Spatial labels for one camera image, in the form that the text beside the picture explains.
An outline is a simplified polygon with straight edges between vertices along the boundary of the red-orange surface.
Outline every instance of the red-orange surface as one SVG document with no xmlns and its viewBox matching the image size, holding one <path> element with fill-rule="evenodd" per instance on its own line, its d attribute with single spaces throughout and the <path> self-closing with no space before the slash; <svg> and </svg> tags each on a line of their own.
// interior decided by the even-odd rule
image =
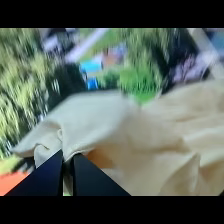
<svg viewBox="0 0 224 224">
<path fill-rule="evenodd" d="M 16 172 L 0 175 L 0 196 L 7 194 L 28 175 L 29 173 L 27 172 Z"/>
</svg>

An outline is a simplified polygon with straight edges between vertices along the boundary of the road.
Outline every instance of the road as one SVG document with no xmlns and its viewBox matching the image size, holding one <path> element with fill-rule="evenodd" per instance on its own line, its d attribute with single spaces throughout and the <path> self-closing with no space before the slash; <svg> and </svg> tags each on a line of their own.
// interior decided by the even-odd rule
<svg viewBox="0 0 224 224">
<path fill-rule="evenodd" d="M 109 29 L 110 28 L 97 28 L 80 45 L 76 46 L 65 56 L 65 62 L 77 62 Z"/>
</svg>

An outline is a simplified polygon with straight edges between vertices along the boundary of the blue object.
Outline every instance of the blue object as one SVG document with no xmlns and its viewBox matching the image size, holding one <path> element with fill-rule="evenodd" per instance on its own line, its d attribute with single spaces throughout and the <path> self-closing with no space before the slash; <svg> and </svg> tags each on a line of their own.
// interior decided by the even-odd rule
<svg viewBox="0 0 224 224">
<path fill-rule="evenodd" d="M 98 89 L 98 83 L 97 83 L 96 78 L 90 78 L 87 80 L 87 88 L 88 88 L 88 90 Z"/>
<path fill-rule="evenodd" d="M 97 72 L 102 69 L 101 63 L 97 63 L 93 60 L 89 60 L 89 61 L 80 63 L 80 68 L 81 68 L 81 70 L 86 71 L 86 73 Z"/>
</svg>

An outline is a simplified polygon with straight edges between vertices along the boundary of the black bar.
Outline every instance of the black bar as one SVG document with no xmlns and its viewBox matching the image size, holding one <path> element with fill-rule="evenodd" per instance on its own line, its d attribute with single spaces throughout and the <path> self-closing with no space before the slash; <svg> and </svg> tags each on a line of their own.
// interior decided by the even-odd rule
<svg viewBox="0 0 224 224">
<path fill-rule="evenodd" d="M 82 154 L 73 157 L 73 196 L 130 196 Z"/>
<path fill-rule="evenodd" d="M 63 196 L 62 162 L 60 150 L 5 196 Z"/>
</svg>

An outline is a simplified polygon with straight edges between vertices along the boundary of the cream cloth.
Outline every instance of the cream cloth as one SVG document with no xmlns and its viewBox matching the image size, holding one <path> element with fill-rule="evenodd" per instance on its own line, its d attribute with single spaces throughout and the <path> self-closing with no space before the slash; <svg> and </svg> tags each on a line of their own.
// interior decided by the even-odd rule
<svg viewBox="0 0 224 224">
<path fill-rule="evenodd" d="M 38 167 L 60 149 L 67 163 L 84 153 L 131 195 L 219 195 L 224 81 L 182 87 L 142 107 L 116 91 L 74 95 L 13 151 L 34 155 Z"/>
</svg>

